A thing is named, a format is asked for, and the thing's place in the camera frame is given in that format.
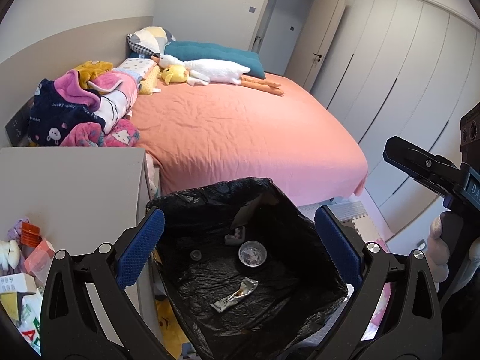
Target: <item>nightstand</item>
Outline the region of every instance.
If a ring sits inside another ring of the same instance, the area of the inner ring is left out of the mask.
[[[56,250],[89,254],[135,227],[149,200],[144,149],[0,149],[0,239],[6,239],[16,220],[28,216]],[[90,285],[88,292],[106,336],[121,344],[95,286]],[[161,339],[150,263],[126,292]]]

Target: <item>power outlet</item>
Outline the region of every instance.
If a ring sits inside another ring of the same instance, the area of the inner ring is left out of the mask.
[[[33,97],[18,110],[5,126],[10,145],[13,147],[19,146],[28,133],[28,123],[30,121],[30,109],[32,105]]]

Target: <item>navy blue blanket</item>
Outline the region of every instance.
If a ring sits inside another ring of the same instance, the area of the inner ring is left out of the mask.
[[[88,111],[86,105],[69,103],[57,92],[53,81],[42,80],[30,111],[30,140],[40,146],[59,146],[72,128],[84,122],[105,128],[105,120]]]

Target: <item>orange bed sheet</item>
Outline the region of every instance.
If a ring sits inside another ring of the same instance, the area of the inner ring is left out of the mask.
[[[131,121],[160,166],[163,194],[248,176],[271,178],[297,206],[362,192],[368,166],[344,127],[293,81],[284,96],[230,84],[165,85]]]

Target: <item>headboard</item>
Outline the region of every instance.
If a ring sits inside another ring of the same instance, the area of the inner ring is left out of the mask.
[[[102,21],[42,39],[0,64],[0,147],[10,146],[5,126],[32,97],[38,83],[54,80],[88,60],[120,64],[129,54],[125,36],[152,25],[151,16]]]

